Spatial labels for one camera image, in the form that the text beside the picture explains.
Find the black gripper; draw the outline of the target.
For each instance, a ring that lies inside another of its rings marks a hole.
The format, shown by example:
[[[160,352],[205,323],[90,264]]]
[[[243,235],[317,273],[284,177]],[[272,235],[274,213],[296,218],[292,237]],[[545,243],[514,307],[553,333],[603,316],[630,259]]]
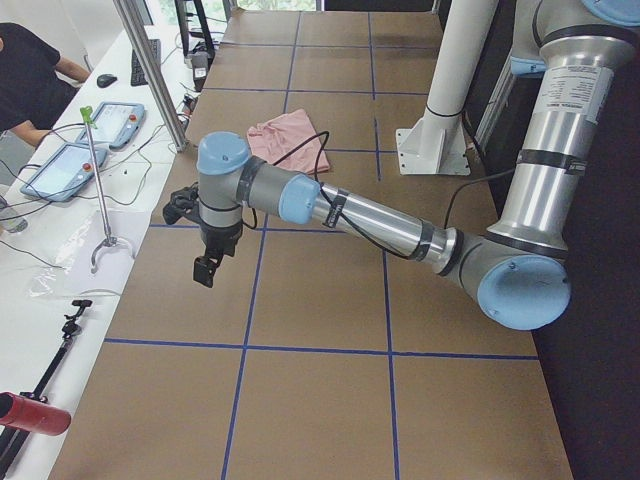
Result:
[[[212,288],[220,259],[225,255],[235,255],[243,231],[242,207],[228,201],[215,206],[200,194],[197,185],[192,185],[172,192],[162,215],[167,225],[184,218],[199,226],[205,256],[194,259],[193,280]]]

